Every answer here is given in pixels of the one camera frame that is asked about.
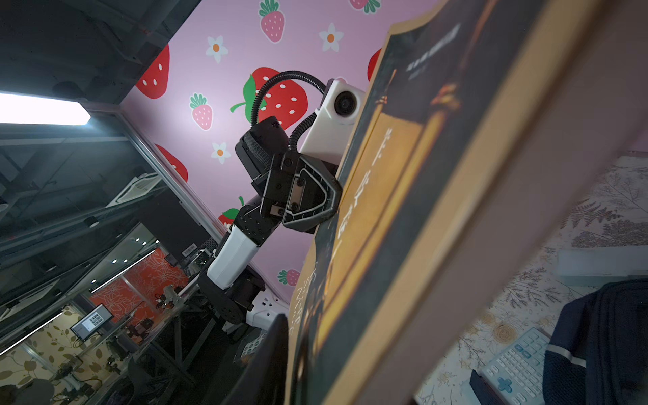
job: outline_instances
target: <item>strawberry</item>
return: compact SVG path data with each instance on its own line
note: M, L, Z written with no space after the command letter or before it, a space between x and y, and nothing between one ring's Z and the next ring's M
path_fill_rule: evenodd
M363 10L365 14L373 14L377 8L380 8L379 0L349 0L351 6L356 10Z
M373 70L376 69L376 64L378 63L378 57L380 56L380 49L373 54L371 59L369 59L369 66L367 66L367 78L371 81L371 75L373 75Z
M160 149L160 152L164 155L164 157L168 160L169 163L171 163L171 166L173 166L174 169L176 169L176 172L182 177L182 180L189 181L189 172L187 172L187 168L185 165L182 164L181 161L178 160L177 157L173 156L172 154L169 153L168 150L164 149L162 146L159 146L156 144L157 148Z
M241 207L245 205L243 203L243 197L238 197L238 200L241 201ZM231 226L234 225L234 219L237 217L237 215L238 215L238 208L230 208L227 211L225 211L223 215L219 216L218 220L226 228L230 229Z
M148 98L160 98L167 91L168 61L167 45L137 81L135 86Z
M299 272L295 269L290 269L287 272L286 270L281 270L277 278L280 283L294 287L297 285L297 281L299 280Z
M191 104L189 107L192 108L192 116L196 124L205 131L211 128L211 119L214 115L211 107L207 104L207 99L203 97L202 94L194 93L194 96L191 97Z
M275 69L269 67L260 67L250 75L248 81L243 86L243 98L245 102L237 104L229 110L234 112L237 108L245 105L245 115L248 122L252 118L252 104L257 96L257 91L275 76ZM259 122L273 115L277 117L282 128L287 129L295 122L299 121L308 110L308 98L306 91L293 80L281 82L272 87L265 99L261 102L259 110Z
M271 42L281 41L286 18L279 11L279 3L276 0L265 0L260 6L261 30Z

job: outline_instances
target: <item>monitor screen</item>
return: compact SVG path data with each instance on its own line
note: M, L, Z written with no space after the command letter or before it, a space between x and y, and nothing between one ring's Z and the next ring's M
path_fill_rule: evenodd
M113 314L104 307L103 304L93 309L88 315L84 316L79 322L70 328L77 338L86 341L101 325L113 319Z

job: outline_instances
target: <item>calculator button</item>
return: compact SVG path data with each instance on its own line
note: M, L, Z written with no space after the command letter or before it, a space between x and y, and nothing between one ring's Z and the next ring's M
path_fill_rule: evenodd
M531 398L535 398L535 393L531 391L529 387L524 387L524 391L527 391L527 394L529 394Z

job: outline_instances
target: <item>white stripe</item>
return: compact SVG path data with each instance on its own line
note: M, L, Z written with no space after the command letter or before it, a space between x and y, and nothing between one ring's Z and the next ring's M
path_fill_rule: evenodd
M585 367L585 360L583 360L582 358L572 356L572 353L569 350L565 349L564 347L560 347L556 345L547 345L547 350L565 357L572 364Z

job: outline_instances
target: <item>fluorescent light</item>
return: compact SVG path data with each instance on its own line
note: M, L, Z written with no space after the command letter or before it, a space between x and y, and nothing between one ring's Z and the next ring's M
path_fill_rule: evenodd
M9 350L13 349L14 347L18 346L20 343L23 343L23 340L27 339L29 336L32 336L34 333L38 332L42 327L46 326L48 323L50 323L51 321L55 320L56 318L58 318L58 317L61 316L61 315L63 315L63 311L59 312L57 315L55 315L55 317L53 317L53 318L50 319L49 321L45 322L44 324L40 325L38 328L36 328L36 329L32 330L31 332L29 332L29 334L28 334L27 336L25 336L24 338L20 339L19 341L17 341L17 342L14 343L13 345L7 347L5 350L3 350L3 351L0 353L0 356L2 356L3 354L7 353Z
M135 266L137 263L139 263L139 262L141 262L142 260L144 260L145 258L149 257L149 256L151 255L151 253L153 253L154 251L155 251L155 250L152 250L152 251L148 252L148 253L146 254L146 256L144 256L143 258L139 259L139 260L136 261L135 263L131 264L129 267L127 267L126 269L124 269L124 270L122 270L121 272L119 272L116 276L114 276L114 277L111 278L110 280L106 281L104 284L102 284L102 285L100 285L99 287L95 288L94 290L90 291L90 294L94 294L96 291L98 291L98 290L100 290L101 288L103 288L104 286L110 284L110 282L111 282L112 280L114 280L114 279L118 278L120 275L126 273L126 272L131 268L131 267Z
M85 125L90 114L75 101L0 93L0 123Z

